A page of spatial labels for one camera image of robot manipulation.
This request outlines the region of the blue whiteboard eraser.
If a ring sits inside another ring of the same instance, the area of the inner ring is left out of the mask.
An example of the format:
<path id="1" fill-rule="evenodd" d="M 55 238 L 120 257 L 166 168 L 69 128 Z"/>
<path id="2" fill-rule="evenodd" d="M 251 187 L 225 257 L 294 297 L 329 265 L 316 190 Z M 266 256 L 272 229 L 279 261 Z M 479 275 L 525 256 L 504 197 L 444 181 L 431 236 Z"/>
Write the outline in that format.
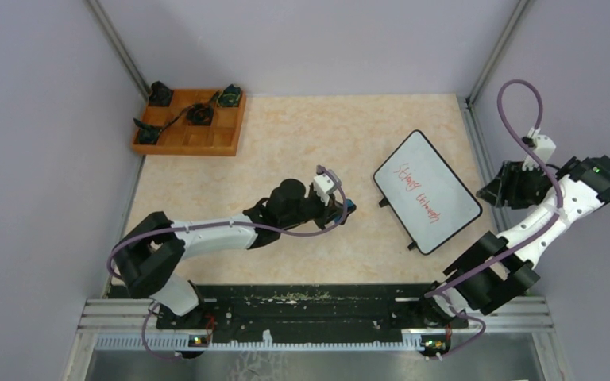
<path id="1" fill-rule="evenodd" d="M 356 209 L 357 206 L 351 199 L 346 199 L 345 202 L 341 204 L 341 214 L 349 215 Z"/>

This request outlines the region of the small black-framed whiteboard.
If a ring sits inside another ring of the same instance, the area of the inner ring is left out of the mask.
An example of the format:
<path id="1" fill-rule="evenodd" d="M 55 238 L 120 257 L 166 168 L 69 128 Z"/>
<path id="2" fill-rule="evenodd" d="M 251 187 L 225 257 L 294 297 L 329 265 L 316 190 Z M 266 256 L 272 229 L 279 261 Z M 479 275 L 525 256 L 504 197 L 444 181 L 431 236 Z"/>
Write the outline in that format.
<path id="1" fill-rule="evenodd" d="M 410 250 L 429 256 L 483 212 L 453 168 L 427 136 L 412 131 L 373 173 L 389 206 L 411 238 Z"/>

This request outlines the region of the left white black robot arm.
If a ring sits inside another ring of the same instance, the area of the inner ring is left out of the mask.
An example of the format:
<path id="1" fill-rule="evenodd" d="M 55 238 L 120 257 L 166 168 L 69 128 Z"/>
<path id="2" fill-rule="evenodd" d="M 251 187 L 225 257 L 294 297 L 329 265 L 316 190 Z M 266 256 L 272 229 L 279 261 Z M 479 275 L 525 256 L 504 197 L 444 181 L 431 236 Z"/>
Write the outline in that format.
<path id="1" fill-rule="evenodd" d="M 150 298 L 174 313 L 189 329 L 204 323 L 207 308 L 192 282 L 175 273 L 178 264 L 197 255 L 225 250 L 251 250 L 271 244 L 295 228 L 313 222 L 321 235 L 343 225 L 356 209 L 336 199 L 335 180 L 316 175 L 309 186 L 285 179 L 267 198 L 226 219 L 175 221 L 152 212 L 113 249 L 110 261 L 133 299 Z"/>

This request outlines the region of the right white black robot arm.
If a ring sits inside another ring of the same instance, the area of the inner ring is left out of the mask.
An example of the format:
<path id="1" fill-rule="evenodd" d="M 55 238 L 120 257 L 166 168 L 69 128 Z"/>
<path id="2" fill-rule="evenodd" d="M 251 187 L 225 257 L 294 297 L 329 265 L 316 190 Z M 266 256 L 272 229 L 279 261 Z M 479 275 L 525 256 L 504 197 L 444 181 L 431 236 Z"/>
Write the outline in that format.
<path id="1" fill-rule="evenodd" d="M 416 304 L 426 327 L 445 325 L 466 309 L 488 315 L 524 294 L 540 279 L 535 267 L 547 247 L 571 225 L 610 203 L 610 157 L 572 158 L 556 174 L 553 187 L 516 226 L 487 232 L 445 271 Z"/>

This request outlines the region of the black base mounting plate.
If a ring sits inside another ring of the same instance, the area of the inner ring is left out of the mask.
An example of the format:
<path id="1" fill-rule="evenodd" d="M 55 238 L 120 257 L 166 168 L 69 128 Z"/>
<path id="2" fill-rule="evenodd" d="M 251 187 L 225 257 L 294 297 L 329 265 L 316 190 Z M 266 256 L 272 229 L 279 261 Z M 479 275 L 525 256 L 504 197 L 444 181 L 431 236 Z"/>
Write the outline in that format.
<path id="1" fill-rule="evenodd" d="M 219 330 L 267 322 L 430 328 L 419 308 L 419 297 L 428 288 L 426 283 L 198 285 L 198 307 L 179 317 L 162 306 L 156 312 L 156 326 Z"/>

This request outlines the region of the dark object tray top-right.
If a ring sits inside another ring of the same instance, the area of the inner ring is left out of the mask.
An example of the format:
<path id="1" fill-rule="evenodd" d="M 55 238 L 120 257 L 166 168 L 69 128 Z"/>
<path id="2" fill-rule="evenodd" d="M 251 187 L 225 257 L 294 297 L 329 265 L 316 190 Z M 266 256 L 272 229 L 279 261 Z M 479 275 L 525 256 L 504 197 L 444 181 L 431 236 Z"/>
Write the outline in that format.
<path id="1" fill-rule="evenodd" d="M 220 90 L 216 96 L 216 106 L 224 108 L 238 107 L 243 94 L 239 86 L 230 84 L 224 90 Z"/>

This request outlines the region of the orange wooden compartment tray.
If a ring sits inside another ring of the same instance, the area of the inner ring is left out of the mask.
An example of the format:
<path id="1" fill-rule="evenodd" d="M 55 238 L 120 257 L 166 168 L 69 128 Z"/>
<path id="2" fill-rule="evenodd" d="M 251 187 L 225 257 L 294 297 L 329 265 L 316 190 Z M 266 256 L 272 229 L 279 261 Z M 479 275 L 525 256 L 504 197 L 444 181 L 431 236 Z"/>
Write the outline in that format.
<path id="1" fill-rule="evenodd" d="M 131 148 L 141 155 L 235 156 L 246 103 L 236 85 L 161 91 L 133 119 Z"/>

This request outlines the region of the dark object tray centre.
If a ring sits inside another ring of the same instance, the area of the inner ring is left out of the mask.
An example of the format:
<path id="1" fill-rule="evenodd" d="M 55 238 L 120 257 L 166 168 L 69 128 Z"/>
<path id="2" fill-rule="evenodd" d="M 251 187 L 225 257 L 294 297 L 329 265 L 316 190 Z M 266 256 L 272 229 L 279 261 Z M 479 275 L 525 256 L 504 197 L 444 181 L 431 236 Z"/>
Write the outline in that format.
<path id="1" fill-rule="evenodd" d="M 186 121 L 189 125 L 211 126 L 214 117 L 214 108 L 209 103 L 195 103 L 186 112 Z"/>

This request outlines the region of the dark object tray bottom-left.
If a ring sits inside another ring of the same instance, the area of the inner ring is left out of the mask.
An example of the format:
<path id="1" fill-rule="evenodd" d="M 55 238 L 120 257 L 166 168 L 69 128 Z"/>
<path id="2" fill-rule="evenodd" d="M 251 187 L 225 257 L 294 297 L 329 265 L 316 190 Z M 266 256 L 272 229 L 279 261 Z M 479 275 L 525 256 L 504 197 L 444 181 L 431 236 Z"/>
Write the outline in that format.
<path id="1" fill-rule="evenodd" d="M 155 145 L 158 142 L 163 131 L 161 126 L 146 124 L 136 118 L 133 119 L 133 123 L 137 127 L 136 142 L 138 144 Z"/>

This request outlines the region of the dark object tray top-left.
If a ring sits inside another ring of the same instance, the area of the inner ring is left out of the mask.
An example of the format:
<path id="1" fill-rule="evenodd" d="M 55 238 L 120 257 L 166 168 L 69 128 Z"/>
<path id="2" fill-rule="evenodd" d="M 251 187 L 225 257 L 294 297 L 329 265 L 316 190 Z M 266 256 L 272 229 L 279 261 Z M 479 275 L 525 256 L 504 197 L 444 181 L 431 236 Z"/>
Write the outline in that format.
<path id="1" fill-rule="evenodd" d="M 161 81 L 156 81 L 151 84 L 151 91 L 148 97 L 149 106 L 153 107 L 169 107 L 174 91 Z"/>

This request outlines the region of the aluminium frame rail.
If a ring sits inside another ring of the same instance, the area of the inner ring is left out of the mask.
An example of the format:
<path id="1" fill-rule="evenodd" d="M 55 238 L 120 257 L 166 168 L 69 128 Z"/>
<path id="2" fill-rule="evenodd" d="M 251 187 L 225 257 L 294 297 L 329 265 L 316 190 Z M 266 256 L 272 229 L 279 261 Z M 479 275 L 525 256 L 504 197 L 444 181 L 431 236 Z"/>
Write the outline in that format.
<path id="1" fill-rule="evenodd" d="M 147 311 L 145 300 L 90 299 L 77 328 L 78 334 L 95 336 L 97 350 L 146 350 L 154 352 L 205 351 L 423 351 L 432 338 L 443 337 L 446 328 L 399 328 L 383 330 L 377 320 L 354 320 L 330 329 L 310 329 L 282 323 L 260 328 L 257 321 L 230 330 L 159 329 Z"/>

